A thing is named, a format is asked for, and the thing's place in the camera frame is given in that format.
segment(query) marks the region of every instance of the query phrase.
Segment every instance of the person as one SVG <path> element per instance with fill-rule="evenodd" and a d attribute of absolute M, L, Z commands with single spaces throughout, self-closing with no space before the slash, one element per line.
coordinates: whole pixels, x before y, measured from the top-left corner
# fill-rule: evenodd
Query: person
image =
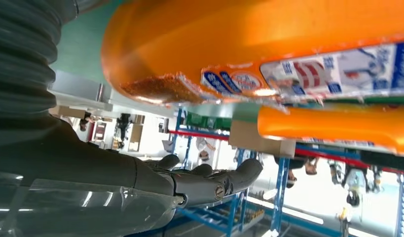
<path fill-rule="evenodd" d="M 126 136 L 126 130 L 128 130 L 130 124 L 130 114 L 121 113 L 120 117 L 116 119 L 117 128 L 120 130 L 120 140 L 123 142 Z"/>
<path fill-rule="evenodd" d="M 215 139 L 197 137 L 196 146 L 199 150 L 197 165 L 199 165 L 200 160 L 202 161 L 202 163 L 208 163 L 209 165 L 212 165 L 209 161 L 210 158 L 215 154 Z"/>
<path fill-rule="evenodd" d="M 92 118 L 91 113 L 85 112 L 84 118 L 80 121 L 80 131 L 84 132 L 86 130 L 88 122 L 94 123 L 94 119 Z"/>
<path fill-rule="evenodd" d="M 297 181 L 297 178 L 293 174 L 294 169 L 300 169 L 305 166 L 305 172 L 307 175 L 316 175 L 318 160 L 319 157 L 308 157 L 299 155 L 291 159 L 289 162 L 289 173 L 286 188 L 290 189 Z M 279 164 L 280 158 L 274 157 L 274 161 L 276 162 L 276 164 Z"/>

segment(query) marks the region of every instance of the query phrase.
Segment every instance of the robotic hand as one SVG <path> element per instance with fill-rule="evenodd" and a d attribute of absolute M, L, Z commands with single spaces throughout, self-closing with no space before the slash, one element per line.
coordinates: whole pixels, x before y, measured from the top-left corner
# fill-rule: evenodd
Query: robotic hand
<path fill-rule="evenodd" d="M 96 0 L 0 0 L 0 237 L 118 237 L 160 228 L 178 207 L 246 189 L 261 164 L 200 173 L 149 167 L 79 141 L 49 115 L 61 27 Z"/>

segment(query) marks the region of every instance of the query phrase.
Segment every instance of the orange bottle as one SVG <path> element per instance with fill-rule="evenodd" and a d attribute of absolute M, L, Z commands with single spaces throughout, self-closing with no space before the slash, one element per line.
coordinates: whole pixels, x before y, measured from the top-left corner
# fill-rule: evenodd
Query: orange bottle
<path fill-rule="evenodd" d="M 141 102 L 273 100 L 282 85 L 264 63 L 403 40 L 404 0 L 134 0 L 113 15 L 102 63 L 109 83 Z M 326 86 L 322 77 L 312 83 Z"/>
<path fill-rule="evenodd" d="M 290 108 L 288 114 L 262 107 L 257 125 L 265 137 L 371 142 L 404 155 L 404 106 L 328 104 L 321 109 Z"/>

